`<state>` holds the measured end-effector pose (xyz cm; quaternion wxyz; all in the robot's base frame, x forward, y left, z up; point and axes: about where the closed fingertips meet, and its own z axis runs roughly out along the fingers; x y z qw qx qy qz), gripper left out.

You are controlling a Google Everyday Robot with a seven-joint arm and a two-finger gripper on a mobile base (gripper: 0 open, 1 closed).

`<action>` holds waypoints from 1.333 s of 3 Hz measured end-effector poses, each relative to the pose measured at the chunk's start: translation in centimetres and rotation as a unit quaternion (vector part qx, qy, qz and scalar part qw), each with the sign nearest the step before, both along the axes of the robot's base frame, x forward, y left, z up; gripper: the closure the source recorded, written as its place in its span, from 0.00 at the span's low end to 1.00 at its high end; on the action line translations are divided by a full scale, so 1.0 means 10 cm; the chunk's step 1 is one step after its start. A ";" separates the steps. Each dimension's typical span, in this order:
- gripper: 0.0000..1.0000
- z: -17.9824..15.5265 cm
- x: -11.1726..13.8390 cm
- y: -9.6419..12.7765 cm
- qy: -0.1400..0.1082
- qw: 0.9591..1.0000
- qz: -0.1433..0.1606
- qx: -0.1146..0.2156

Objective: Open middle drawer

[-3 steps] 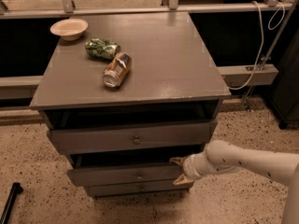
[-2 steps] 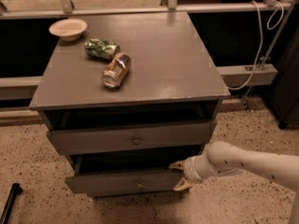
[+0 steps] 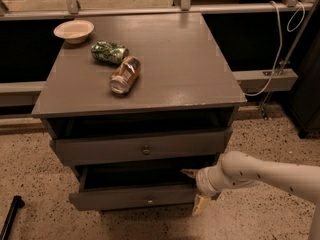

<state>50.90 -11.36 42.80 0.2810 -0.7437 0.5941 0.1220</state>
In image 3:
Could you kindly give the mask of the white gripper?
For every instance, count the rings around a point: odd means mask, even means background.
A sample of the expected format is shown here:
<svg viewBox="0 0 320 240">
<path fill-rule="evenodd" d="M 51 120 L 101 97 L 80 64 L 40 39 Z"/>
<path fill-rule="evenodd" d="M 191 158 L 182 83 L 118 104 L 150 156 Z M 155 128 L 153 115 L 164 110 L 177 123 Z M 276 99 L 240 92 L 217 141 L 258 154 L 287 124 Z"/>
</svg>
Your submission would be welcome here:
<svg viewBox="0 0 320 240">
<path fill-rule="evenodd" d="M 192 215 L 200 215 L 209 205 L 211 197 L 220 193 L 225 187 L 224 174 L 219 166 L 198 169 L 182 169 L 181 172 L 190 178 L 196 178 L 198 190 L 202 194 L 196 194 Z"/>
</svg>

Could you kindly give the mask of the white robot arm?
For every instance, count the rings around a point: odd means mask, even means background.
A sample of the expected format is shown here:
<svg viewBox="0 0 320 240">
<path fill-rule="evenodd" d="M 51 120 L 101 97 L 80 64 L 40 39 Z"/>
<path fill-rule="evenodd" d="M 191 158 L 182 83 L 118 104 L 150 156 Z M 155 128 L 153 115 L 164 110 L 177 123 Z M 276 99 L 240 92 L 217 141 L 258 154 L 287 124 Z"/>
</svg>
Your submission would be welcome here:
<svg viewBox="0 0 320 240">
<path fill-rule="evenodd" d="M 214 166 L 182 169 L 196 181 L 192 214 L 200 214 L 225 189 L 252 187 L 263 182 L 315 205 L 308 240 L 320 240 L 320 167 L 265 161 L 240 151 L 221 155 Z"/>
</svg>

